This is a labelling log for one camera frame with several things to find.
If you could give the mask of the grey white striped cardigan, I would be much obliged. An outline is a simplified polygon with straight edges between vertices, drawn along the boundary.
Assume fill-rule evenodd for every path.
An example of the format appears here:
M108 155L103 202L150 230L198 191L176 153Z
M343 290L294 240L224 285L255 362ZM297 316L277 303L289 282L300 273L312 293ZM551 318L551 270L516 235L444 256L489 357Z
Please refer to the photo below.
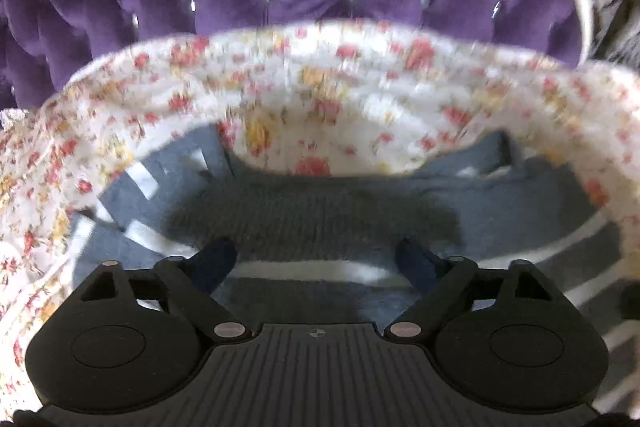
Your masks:
M238 261L214 296L250 326L387 326L418 297L395 262L403 239L489 269L525 259L608 344L598 408L629 410L639 384L620 230L570 167L524 155L501 131L405 176L316 178L247 166L205 126L137 162L72 222L75 283L107 259L145 269L230 239Z

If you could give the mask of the floral bed quilt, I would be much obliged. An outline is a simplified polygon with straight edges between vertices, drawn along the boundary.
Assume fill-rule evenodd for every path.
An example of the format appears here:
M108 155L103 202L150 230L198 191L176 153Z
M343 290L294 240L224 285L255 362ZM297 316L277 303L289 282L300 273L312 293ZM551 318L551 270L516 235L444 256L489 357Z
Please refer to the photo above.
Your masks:
M573 168L597 212L548 261L622 231L622 259L570 286L591 308L639 275L639 76L374 23L318 23L155 39L98 58L34 109L1 114L1 414L36 394L24 353L70 295L81 247L111 222L116 179L150 200L143 158L197 128L250 165L311 176L399 174L502 129Z

